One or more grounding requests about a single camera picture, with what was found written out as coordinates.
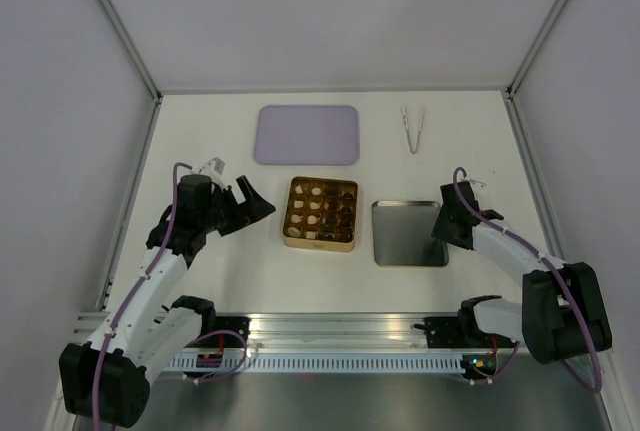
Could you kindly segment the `silver tin lid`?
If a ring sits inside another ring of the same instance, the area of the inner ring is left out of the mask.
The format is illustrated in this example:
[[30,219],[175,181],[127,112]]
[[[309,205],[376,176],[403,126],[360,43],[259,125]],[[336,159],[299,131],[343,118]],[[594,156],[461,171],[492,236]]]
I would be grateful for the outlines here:
[[436,201],[379,200],[372,204],[374,260],[383,267],[445,267],[447,245],[432,237]]

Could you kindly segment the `gold chocolate box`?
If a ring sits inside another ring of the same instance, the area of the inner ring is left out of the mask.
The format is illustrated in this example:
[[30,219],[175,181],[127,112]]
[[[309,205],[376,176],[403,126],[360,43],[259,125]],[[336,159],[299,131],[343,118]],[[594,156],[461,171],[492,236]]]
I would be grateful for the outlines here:
[[[302,195],[296,194],[294,189],[296,186],[301,186],[305,193]],[[311,194],[311,189],[318,187],[321,189],[321,194],[314,196]],[[337,191],[337,196],[327,197],[327,190]],[[344,193],[351,193],[354,196],[352,200],[342,200],[341,195]],[[284,212],[284,223],[282,226],[282,238],[284,244],[291,248],[317,250],[317,251],[330,251],[349,253],[355,248],[356,242],[356,230],[357,230],[357,214],[358,214],[358,194],[359,185],[355,181],[340,180],[340,179],[328,179],[319,177],[306,177],[296,176],[291,180],[290,188],[287,196],[286,207]],[[301,209],[294,209],[294,201],[303,201],[304,207]],[[321,208],[318,210],[311,210],[310,203],[317,202],[321,204]],[[337,204],[335,211],[327,211],[326,206],[328,203]],[[343,206],[351,207],[352,214],[341,214],[340,210]],[[299,215],[303,218],[300,223],[293,223],[291,221],[292,215]],[[318,217],[317,224],[309,224],[309,216]],[[335,217],[337,223],[335,226],[326,226],[324,224],[328,217]],[[353,226],[351,228],[340,227],[340,221],[352,220]],[[296,228],[300,231],[299,237],[291,237],[289,235],[289,229]],[[307,240],[305,238],[308,231],[316,232],[317,236],[314,240]],[[325,233],[335,233],[335,241],[324,240]],[[351,242],[340,242],[337,239],[339,233],[352,233],[353,240]]]

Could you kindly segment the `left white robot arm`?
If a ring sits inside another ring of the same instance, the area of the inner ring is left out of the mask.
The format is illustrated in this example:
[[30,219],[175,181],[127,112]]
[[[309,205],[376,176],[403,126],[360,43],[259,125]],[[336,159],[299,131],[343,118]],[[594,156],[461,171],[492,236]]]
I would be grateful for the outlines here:
[[150,231],[146,251],[124,298],[81,344],[71,343],[59,358],[67,412],[130,428],[142,416],[151,388],[169,362],[186,346],[206,347],[218,335],[212,301],[183,295],[163,318],[170,292],[190,269],[210,233],[227,236],[275,212],[241,176],[244,197],[206,174],[173,179],[173,197]]

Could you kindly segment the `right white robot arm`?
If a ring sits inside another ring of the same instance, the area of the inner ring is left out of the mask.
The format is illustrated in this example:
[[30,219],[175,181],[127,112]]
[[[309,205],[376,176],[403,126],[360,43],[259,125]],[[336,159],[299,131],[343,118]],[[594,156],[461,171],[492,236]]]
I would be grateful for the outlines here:
[[540,364],[599,353],[613,336],[594,269],[549,256],[512,231],[503,216],[482,210],[466,182],[440,187],[432,236],[491,261],[520,286],[518,303],[499,295],[461,302],[459,339],[478,346],[491,335],[518,341]]

